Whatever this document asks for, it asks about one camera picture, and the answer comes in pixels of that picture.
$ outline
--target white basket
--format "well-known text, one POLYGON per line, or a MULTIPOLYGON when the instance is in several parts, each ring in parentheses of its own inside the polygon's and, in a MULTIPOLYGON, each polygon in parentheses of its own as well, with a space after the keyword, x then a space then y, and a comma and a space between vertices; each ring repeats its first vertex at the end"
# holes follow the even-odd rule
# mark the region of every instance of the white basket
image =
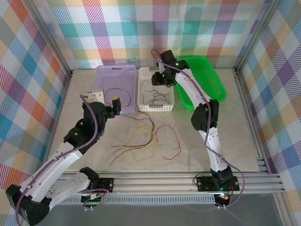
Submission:
POLYGON ((166 86, 152 86, 151 77, 156 70, 151 70, 148 67, 142 67, 139 69, 138 79, 138 106, 142 112, 170 112, 174 107, 174 88, 167 88, 166 86), (153 99, 153 92, 146 92, 144 90, 152 91, 157 90, 162 94, 169 94, 168 102, 154 101, 153 105, 144 104, 147 101, 153 99))

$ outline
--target plaid wallpaper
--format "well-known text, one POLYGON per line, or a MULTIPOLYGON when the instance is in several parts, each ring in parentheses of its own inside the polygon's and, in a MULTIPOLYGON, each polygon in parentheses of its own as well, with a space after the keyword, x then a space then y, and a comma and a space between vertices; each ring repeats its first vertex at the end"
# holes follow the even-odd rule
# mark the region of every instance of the plaid wallpaper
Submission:
POLYGON ((282 0, 243 69, 272 172, 301 225, 301 0, 282 0))
POLYGON ((15 225, 5 189, 44 160, 67 76, 21 0, 0 0, 0 225, 15 225))
POLYGON ((233 67, 269 0, 35 0, 71 68, 154 66, 150 51, 233 67))

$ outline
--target white table surface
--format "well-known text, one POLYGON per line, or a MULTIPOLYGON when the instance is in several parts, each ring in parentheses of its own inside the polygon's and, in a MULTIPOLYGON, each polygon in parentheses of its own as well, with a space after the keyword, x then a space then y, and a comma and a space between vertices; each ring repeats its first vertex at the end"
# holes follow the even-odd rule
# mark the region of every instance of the white table surface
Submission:
MULTIPOLYGON (((247 126, 233 72, 231 69, 216 69, 216 71, 227 91, 226 100, 220 103, 218 119, 218 133, 224 156, 230 163, 244 172, 259 171, 256 160, 256 157, 258 157, 257 151, 247 126)), ((68 131, 83 117, 82 101, 79 95, 86 94, 93 89, 95 72, 96 70, 75 71, 66 95, 49 156, 59 147, 68 131)), ((185 109, 176 88, 174 88, 174 98, 175 105, 172 112, 149 113, 156 128, 164 124, 169 124, 173 127, 176 121, 174 129, 180 140, 182 151, 174 160, 168 161, 162 158, 163 156, 172 158, 179 151, 173 131, 164 127, 158 132, 158 143, 155 141, 151 146, 133 152, 136 159, 139 160, 152 156, 152 153, 156 151, 153 158, 137 163, 133 160, 132 154, 127 152, 110 166, 113 159, 125 150, 121 147, 111 148, 111 146, 126 144, 130 140, 133 131, 137 128, 133 119, 125 116, 116 116, 114 119, 108 119, 104 135, 69 169, 79 170, 88 166, 98 171, 209 171, 210 162, 207 150, 203 145, 204 141, 190 122, 193 111, 185 109)), ((140 113, 137 115, 137 118, 145 118, 145 115, 140 113)), ((140 126, 151 125, 147 120, 139 121, 138 123, 140 126)), ((137 135, 132 145, 143 144, 144 141, 150 138, 150 132, 138 131, 137 135)))

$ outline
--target purple cable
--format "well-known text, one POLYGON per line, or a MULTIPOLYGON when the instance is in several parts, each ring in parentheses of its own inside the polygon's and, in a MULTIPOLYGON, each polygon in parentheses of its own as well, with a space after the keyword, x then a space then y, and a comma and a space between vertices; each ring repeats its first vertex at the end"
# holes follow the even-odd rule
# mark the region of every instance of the purple cable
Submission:
MULTIPOLYGON (((160 53, 159 53, 156 49, 154 49, 154 48, 151 50, 150 53, 151 53, 151 55, 152 55, 152 57, 154 58, 155 61, 157 61, 158 63, 164 65, 165 67, 169 67, 169 68, 172 68, 172 69, 177 70, 178 72, 182 73, 182 74, 183 74, 187 79, 189 79, 189 81, 190 81, 191 77, 190 77, 187 73, 185 73, 184 71, 182 71, 182 70, 179 69, 179 68, 176 68, 176 67, 174 67, 174 66, 165 64, 165 63, 163 63, 162 61, 158 60, 158 59, 155 57, 155 55, 154 55, 153 52, 156 52, 158 55, 160 55, 160 53)), ((239 193, 237 199, 236 199, 233 203, 231 203, 231 204, 229 204, 229 205, 227 206, 227 207, 230 207, 230 206, 232 206, 233 204, 235 204, 235 203, 238 201, 238 199, 241 197, 241 195, 242 195, 242 193, 243 193, 243 191, 244 191, 244 189, 245 189, 245 184, 246 184, 245 176, 244 176, 243 172, 242 172, 240 169, 238 169, 237 167, 235 167, 235 166, 233 166, 232 164, 230 164, 227 160, 225 160, 225 159, 222 157, 222 155, 218 154, 217 152, 215 152, 214 150, 212 150, 210 147, 207 146, 207 140, 208 140, 208 136, 209 136, 210 122, 211 122, 211 107, 210 107, 209 102, 208 102, 208 101, 206 100, 206 98, 204 97, 202 91, 199 89, 199 87, 197 86, 197 84, 194 82, 194 80, 191 80, 191 82, 192 82, 192 84, 195 86, 195 88, 198 90, 198 92, 200 93, 200 95, 202 96, 202 98, 204 99, 204 101, 206 102, 206 105, 207 105, 207 107, 208 107, 208 125, 207 125, 206 137, 205 137, 205 140, 204 140, 204 146, 205 146, 210 152, 214 153, 214 154, 217 155, 220 159, 224 160, 224 162, 227 163, 229 166, 231 166, 232 168, 236 169, 236 170, 241 174, 241 176, 242 176, 242 178, 243 178, 243 186, 242 186, 242 189, 241 189, 241 191, 240 191, 240 193, 239 193)))
POLYGON ((15 211, 15 218, 16 218, 16 222, 17 222, 17 225, 18 226, 21 226, 20 224, 20 221, 19 221, 19 209, 20 209, 20 203, 21 203, 21 200, 24 198, 26 192, 29 190, 29 186, 32 186, 33 183, 38 179, 38 177, 54 162, 54 161, 57 161, 59 160, 61 157, 64 157, 68 154, 71 154, 85 146, 87 146, 88 144, 90 144, 96 137, 97 135, 97 131, 98 131, 98 125, 97 125, 97 120, 96 120, 96 116, 91 108, 91 106, 88 104, 88 102, 85 100, 85 96, 83 95, 80 95, 80 98, 82 99, 82 101, 85 103, 85 105, 87 106, 87 108, 89 109, 91 115, 92 115, 92 118, 93 118, 93 121, 94 121, 94 125, 95 125, 95 131, 94 131, 94 134, 92 136, 92 138, 86 142, 85 144, 79 146, 79 147, 76 147, 76 148, 73 148, 72 150, 64 153, 64 154, 61 154, 59 156, 56 157, 56 160, 55 159, 52 159, 51 161, 49 161, 43 168, 40 169, 40 171, 37 173, 37 175, 32 179, 32 181, 28 184, 27 188, 25 188, 24 192, 21 194, 18 202, 17 202, 17 205, 16 205, 16 211, 15 211))
POLYGON ((108 198, 109 198, 109 196, 110 196, 110 191, 108 190, 108 189, 105 189, 105 188, 98 188, 98 189, 91 189, 91 190, 89 190, 89 189, 86 189, 86 190, 82 190, 82 191, 80 191, 80 192, 98 192, 98 191, 103 191, 103 192, 106 192, 108 195, 107 195, 107 197, 105 198, 105 200, 103 200, 100 204, 98 204, 98 205, 96 205, 96 206, 94 206, 93 208, 90 208, 90 209, 88 209, 87 207, 86 207, 86 203, 87 203, 87 200, 86 201, 84 201, 84 208, 86 209, 86 210, 95 210, 96 208, 98 208, 98 207, 100 207, 104 202, 106 202, 107 200, 108 200, 108 198))

